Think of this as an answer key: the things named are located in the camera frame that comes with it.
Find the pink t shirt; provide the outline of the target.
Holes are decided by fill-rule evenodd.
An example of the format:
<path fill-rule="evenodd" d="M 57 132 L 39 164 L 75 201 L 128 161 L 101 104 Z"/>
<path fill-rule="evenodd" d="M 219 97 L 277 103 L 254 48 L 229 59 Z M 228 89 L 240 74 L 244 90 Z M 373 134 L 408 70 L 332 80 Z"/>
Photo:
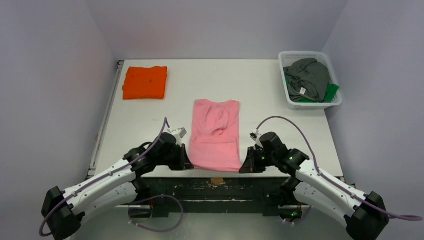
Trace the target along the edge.
<path fill-rule="evenodd" d="M 240 157 L 240 103 L 194 101 L 189 159 L 197 169 L 237 173 Z"/>

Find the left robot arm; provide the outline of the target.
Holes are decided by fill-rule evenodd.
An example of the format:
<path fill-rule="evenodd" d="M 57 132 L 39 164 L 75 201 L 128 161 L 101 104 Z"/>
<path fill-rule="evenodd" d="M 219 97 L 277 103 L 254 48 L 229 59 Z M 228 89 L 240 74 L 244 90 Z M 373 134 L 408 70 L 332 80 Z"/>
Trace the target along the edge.
<path fill-rule="evenodd" d="M 44 199 L 41 228 L 48 226 L 55 240 L 75 234 L 90 218 L 120 205 L 152 206 L 165 194 L 151 192 L 142 176 L 157 166 L 172 171 L 192 170 L 182 139 L 186 131 L 178 128 L 161 133 L 153 142 L 131 149 L 102 173 L 64 190 L 51 188 Z"/>

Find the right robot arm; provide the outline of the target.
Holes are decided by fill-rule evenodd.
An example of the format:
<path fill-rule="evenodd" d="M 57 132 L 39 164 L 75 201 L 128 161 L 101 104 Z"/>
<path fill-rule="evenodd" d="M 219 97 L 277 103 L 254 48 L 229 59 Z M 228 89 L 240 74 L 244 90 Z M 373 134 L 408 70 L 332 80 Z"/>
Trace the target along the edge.
<path fill-rule="evenodd" d="M 294 202 L 314 207 L 340 223 L 354 240 L 375 240 L 389 223 L 380 195 L 366 194 L 319 170 L 313 160 L 298 149 L 288 149 L 274 132 L 251 133 L 255 142 L 247 149 L 241 174 L 262 173 L 276 167 L 289 178 L 281 185 L 279 205 Z"/>

